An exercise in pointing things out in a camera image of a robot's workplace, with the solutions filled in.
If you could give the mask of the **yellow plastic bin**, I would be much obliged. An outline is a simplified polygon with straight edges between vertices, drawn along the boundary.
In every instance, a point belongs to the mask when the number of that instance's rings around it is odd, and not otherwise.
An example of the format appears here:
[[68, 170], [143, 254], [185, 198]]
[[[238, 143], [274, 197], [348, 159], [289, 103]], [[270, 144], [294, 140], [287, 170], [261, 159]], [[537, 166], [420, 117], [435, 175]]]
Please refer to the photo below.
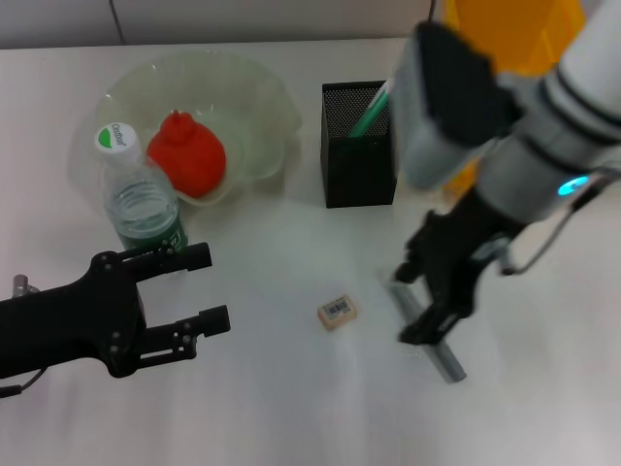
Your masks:
[[556, 64], [586, 24], [580, 0], [442, 0], [442, 22], [497, 72], [534, 77]]

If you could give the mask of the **clear green-label water bottle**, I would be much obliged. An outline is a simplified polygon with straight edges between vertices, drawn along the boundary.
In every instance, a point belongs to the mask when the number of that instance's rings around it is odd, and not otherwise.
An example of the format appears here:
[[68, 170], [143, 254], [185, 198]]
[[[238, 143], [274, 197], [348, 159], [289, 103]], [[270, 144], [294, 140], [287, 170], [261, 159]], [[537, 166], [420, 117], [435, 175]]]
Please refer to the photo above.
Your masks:
[[94, 146], [102, 163], [100, 192], [123, 246], [188, 246], [180, 205], [163, 170], [147, 156], [132, 126], [112, 122], [98, 129]]

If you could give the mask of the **black mesh pen holder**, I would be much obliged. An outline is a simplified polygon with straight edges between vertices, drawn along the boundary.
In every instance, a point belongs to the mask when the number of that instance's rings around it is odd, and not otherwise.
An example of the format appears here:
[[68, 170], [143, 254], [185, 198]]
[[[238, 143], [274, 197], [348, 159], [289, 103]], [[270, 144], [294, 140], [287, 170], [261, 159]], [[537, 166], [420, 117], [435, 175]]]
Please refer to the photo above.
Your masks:
[[389, 104], [364, 136], [347, 137], [383, 84], [325, 83], [321, 88], [320, 167], [328, 209], [393, 203], [397, 162]]

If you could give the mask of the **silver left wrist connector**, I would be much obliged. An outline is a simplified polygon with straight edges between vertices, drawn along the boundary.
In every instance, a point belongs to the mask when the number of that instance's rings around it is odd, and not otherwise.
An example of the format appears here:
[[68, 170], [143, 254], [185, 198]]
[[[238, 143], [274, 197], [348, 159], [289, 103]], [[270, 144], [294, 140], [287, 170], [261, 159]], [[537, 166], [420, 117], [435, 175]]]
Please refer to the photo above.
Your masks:
[[13, 298], [38, 292], [39, 289], [32, 285], [27, 276], [23, 274], [15, 275], [13, 278]]

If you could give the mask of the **beige eraser with barcode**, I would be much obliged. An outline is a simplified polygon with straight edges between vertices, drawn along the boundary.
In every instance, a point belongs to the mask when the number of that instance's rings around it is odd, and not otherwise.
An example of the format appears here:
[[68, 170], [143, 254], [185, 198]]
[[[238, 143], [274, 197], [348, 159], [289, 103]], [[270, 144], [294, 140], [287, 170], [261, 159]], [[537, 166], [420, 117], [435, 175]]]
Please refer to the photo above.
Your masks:
[[354, 301], [344, 294], [339, 298], [317, 308], [317, 316], [327, 331], [333, 331], [344, 324], [355, 320], [358, 311]]

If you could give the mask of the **pale green glass fruit bowl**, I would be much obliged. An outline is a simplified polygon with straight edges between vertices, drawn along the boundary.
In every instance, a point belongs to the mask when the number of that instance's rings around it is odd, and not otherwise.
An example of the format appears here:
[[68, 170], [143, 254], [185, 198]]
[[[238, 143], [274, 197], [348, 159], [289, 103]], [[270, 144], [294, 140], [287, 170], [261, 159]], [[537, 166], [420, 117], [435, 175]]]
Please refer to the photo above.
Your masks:
[[198, 198], [178, 194], [197, 207], [276, 174], [302, 125], [279, 76], [255, 60], [215, 50], [169, 53], [138, 66], [100, 98], [95, 115], [99, 125], [129, 124], [147, 145], [174, 111], [210, 129], [226, 155], [223, 180], [211, 192]]

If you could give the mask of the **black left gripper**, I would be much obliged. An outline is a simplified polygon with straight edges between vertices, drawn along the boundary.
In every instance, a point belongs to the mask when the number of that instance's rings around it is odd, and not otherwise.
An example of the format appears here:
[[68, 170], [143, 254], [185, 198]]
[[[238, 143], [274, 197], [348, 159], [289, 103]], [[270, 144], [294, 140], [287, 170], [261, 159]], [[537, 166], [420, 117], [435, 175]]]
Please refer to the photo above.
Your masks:
[[115, 378], [194, 359], [199, 336], [231, 329], [227, 307], [146, 329], [137, 283], [211, 266], [207, 243], [175, 250], [162, 241], [101, 252], [73, 283], [0, 301], [0, 379], [81, 358], [101, 361]]

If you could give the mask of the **grey marker pen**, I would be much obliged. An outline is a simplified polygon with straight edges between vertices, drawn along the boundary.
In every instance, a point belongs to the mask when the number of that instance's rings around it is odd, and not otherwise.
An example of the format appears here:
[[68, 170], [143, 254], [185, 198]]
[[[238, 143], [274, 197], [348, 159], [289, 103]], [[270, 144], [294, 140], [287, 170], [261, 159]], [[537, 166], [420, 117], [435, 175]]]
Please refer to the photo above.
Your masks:
[[[423, 308], [406, 283], [388, 281], [387, 292], [399, 311], [406, 330], [416, 323], [423, 314]], [[422, 349], [434, 364], [446, 383], [459, 383], [467, 377], [462, 365], [445, 341], [436, 345], [416, 345]]]

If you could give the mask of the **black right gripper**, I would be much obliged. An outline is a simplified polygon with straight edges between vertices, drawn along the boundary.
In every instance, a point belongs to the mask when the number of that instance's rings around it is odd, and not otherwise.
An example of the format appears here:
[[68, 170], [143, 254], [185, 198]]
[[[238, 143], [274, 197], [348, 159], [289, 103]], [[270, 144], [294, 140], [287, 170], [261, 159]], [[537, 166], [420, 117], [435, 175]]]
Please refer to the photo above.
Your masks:
[[491, 261], [490, 256], [473, 255], [499, 236], [513, 240], [525, 228], [524, 222], [497, 212], [475, 191], [444, 215], [428, 212], [407, 242], [406, 258], [393, 280], [412, 284], [423, 278], [432, 303], [402, 330], [399, 340], [409, 345], [438, 344], [455, 325], [457, 314], [471, 315], [478, 276]]

